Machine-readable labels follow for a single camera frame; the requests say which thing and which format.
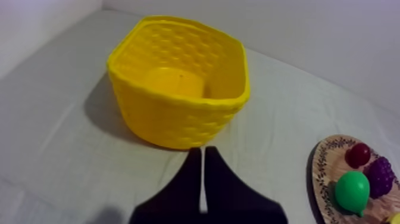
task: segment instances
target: decorative plate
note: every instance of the decorative plate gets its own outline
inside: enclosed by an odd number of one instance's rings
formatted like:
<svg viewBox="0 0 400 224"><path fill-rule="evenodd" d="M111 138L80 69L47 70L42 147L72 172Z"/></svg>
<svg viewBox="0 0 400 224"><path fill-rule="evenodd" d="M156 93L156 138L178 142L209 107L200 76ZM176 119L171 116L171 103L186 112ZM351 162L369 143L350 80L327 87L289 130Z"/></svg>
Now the decorative plate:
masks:
<svg viewBox="0 0 400 224"><path fill-rule="evenodd" d="M389 215L400 212L400 183L395 178L392 190L378 199L368 199L364 216L358 217L340 208L335 201L335 184L351 168L346 160L346 151L360 140L346 135L332 135L322 140L315 149L312 159L312 186L318 208L326 224L382 223ZM366 167L380 156L371 149L370 161L358 168Z"/></svg>

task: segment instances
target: yellow basket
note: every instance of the yellow basket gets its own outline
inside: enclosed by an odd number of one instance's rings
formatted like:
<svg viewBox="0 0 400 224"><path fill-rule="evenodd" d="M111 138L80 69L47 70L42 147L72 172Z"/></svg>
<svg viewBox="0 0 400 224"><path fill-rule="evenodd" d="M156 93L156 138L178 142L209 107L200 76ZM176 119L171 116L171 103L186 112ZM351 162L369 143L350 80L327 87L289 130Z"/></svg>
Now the yellow basket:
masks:
<svg viewBox="0 0 400 224"><path fill-rule="evenodd" d="M204 145L249 98L243 45L192 20L145 17L107 64L128 127L162 147Z"/></svg>

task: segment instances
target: green toy lemon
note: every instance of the green toy lemon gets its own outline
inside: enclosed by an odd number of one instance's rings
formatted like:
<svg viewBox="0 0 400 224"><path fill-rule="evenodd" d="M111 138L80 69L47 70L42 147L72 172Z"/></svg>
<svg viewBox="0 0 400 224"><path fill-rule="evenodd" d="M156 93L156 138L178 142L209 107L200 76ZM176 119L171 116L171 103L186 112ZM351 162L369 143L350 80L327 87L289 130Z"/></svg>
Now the green toy lemon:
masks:
<svg viewBox="0 0 400 224"><path fill-rule="evenodd" d="M335 187L337 203L342 208L356 213L359 217L363 216L369 195L370 183L367 177L358 171L345 173Z"/></svg>

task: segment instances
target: red toy apple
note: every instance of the red toy apple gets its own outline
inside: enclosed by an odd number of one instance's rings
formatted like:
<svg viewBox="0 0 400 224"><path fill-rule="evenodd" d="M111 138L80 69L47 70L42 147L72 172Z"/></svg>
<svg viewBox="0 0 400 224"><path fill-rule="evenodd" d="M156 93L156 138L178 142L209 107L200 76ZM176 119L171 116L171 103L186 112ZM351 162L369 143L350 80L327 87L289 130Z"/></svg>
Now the red toy apple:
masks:
<svg viewBox="0 0 400 224"><path fill-rule="evenodd" d="M370 158L370 147L364 143L355 144L348 152L348 163L355 169L367 164Z"/></svg>

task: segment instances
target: white cloth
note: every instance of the white cloth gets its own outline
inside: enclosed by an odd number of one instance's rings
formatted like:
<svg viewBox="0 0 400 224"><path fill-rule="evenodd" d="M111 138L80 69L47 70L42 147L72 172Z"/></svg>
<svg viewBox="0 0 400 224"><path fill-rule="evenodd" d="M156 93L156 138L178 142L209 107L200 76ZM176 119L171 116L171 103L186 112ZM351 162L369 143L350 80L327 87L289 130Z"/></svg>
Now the white cloth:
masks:
<svg viewBox="0 0 400 224"><path fill-rule="evenodd" d="M186 153L137 139L105 74L139 19L97 12L0 81L0 223L126 223L177 172ZM290 222L315 222L307 158L329 135L359 138L399 174L399 117L255 51L247 57L251 99L209 145Z"/></svg>

